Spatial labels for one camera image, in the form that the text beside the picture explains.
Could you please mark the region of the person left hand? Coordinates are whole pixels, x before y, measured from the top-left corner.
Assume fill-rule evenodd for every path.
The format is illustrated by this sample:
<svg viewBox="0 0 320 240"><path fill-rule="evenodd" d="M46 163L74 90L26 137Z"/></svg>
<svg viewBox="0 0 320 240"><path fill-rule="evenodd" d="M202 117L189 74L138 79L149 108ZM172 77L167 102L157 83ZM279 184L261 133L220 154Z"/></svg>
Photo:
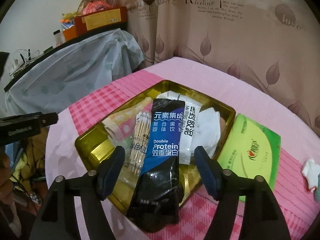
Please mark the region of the person left hand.
<svg viewBox="0 0 320 240"><path fill-rule="evenodd" d="M11 205L14 201L13 184L10 180L10 175L10 159L5 153L1 153L0 194L1 202L5 205Z"/></svg>

